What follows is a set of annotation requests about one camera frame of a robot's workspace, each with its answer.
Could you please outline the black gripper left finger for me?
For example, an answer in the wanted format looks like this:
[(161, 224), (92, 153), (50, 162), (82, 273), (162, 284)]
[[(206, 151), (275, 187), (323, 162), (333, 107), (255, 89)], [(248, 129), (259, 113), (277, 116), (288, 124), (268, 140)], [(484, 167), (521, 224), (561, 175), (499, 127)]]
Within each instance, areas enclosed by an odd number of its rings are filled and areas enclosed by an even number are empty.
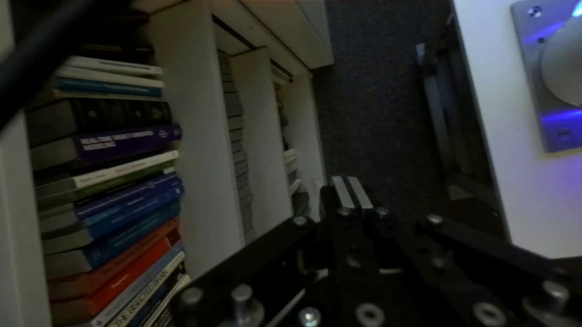
[(357, 205), (353, 204), (353, 198), (350, 195), (350, 189), (348, 189), (344, 178), (343, 176), (333, 176), (332, 182), (333, 182), (333, 187), (335, 187), (335, 191), (339, 195), (339, 200), (341, 200), (339, 214), (341, 216), (353, 214)]

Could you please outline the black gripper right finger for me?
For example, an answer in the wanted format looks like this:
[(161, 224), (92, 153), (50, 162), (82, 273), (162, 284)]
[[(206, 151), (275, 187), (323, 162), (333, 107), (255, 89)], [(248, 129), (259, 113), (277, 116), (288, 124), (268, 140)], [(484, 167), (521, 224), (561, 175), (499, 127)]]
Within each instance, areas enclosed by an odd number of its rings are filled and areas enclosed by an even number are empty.
[(366, 187), (357, 176), (348, 178), (353, 207), (350, 209), (352, 216), (359, 218), (388, 218), (390, 211), (383, 205), (377, 205), (368, 195)]

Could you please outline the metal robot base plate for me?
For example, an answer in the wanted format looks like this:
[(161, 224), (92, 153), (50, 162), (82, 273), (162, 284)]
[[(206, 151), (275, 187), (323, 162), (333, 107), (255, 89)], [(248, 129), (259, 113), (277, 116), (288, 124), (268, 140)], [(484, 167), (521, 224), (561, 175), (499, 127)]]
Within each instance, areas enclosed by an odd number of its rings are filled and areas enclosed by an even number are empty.
[(581, 0), (515, 0), (510, 7), (548, 153), (582, 145)]

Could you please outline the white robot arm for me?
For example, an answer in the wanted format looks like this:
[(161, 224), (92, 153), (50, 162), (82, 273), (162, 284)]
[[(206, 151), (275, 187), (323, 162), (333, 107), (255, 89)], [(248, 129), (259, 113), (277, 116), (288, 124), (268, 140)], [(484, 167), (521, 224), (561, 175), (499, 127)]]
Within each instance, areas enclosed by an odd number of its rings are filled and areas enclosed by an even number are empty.
[[(533, 113), (546, 153), (581, 147), (581, 20), (574, 15), (532, 18), (513, 13), (513, 26), (533, 93)], [(470, 67), (452, 18), (437, 40), (419, 44), (417, 67), (437, 136), (437, 149), (452, 195), (466, 195), (499, 209), (484, 133), (479, 129), (477, 100)]]

